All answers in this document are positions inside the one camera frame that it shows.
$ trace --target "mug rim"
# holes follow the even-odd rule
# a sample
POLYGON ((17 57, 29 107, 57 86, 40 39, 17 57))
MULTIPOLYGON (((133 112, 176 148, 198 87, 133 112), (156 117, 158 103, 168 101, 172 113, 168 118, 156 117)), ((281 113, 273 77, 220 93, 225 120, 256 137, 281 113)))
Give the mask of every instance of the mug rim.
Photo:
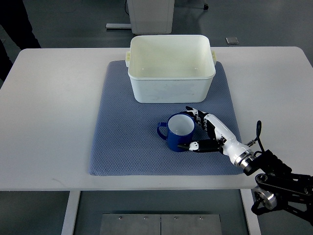
POLYGON ((195 120, 194 120, 190 115, 185 114, 185 113, 176 113, 176 114, 171 115, 171 116, 168 118, 168 120, 167 120, 167 122, 166 122, 166 126, 167 126, 167 128, 168 128, 168 131, 170 131, 170 132, 173 133, 174 135, 184 137, 184 136, 190 135, 190 133, 192 133, 192 132, 195 131, 196 123, 195 123, 195 120), (178 134, 175 134, 175 133, 170 129, 168 123, 169 123, 169 121, 170 121, 170 119, 171 119, 172 117, 177 116, 177 115, 185 115, 185 116, 189 117, 189 118, 192 120, 193 128, 192 128, 192 130, 191 130, 189 133, 187 133, 187 134, 185 134, 185 135, 178 135, 178 134))

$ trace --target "black cable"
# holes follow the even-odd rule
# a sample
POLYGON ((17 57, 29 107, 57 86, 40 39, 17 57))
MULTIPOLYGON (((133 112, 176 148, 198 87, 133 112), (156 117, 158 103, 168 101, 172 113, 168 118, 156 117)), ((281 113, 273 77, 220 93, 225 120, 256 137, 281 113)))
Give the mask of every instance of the black cable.
POLYGON ((125 0, 124 10, 125 10, 126 14, 129 15, 129 13, 126 11, 126 3, 127 3, 127 0, 125 0))
POLYGON ((256 123, 256 138, 255 138, 255 141, 257 141, 259 143, 260 149, 261 149, 261 151, 263 153, 264 152, 264 148, 263 148, 261 140, 260 140, 261 129, 262 129, 262 122, 260 120, 258 120, 258 122, 256 123))

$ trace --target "white plastic bin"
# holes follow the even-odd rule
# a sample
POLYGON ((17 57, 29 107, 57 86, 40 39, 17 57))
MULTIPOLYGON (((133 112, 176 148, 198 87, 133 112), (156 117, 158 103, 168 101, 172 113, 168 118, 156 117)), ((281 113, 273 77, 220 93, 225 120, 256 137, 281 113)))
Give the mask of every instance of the white plastic bin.
POLYGON ((201 102, 215 75, 210 42, 202 35, 136 36, 126 64, 140 103, 201 102))

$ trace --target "metal plate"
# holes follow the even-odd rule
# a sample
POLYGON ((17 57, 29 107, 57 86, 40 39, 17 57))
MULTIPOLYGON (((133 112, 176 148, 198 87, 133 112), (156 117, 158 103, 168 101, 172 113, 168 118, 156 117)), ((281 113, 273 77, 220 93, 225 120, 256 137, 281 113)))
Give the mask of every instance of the metal plate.
POLYGON ((222 235, 218 214, 163 214, 162 235, 222 235))
POLYGON ((222 235, 218 214, 103 214, 100 235, 222 235))
POLYGON ((159 214, 103 214, 100 235, 160 235, 159 214))

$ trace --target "plastic bin handle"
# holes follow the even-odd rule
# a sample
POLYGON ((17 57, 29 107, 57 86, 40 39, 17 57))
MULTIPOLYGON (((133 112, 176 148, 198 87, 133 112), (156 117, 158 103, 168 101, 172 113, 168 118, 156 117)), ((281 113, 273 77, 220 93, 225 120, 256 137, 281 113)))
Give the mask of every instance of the plastic bin handle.
POLYGON ((215 51, 213 51, 213 50, 211 50, 211 53, 212 53, 213 63, 215 66, 216 65, 216 54, 215 54, 215 51))
POLYGON ((126 58, 125 58, 125 62, 126 62, 126 67, 129 67, 129 62, 131 60, 131 52, 127 51, 126 52, 126 58))

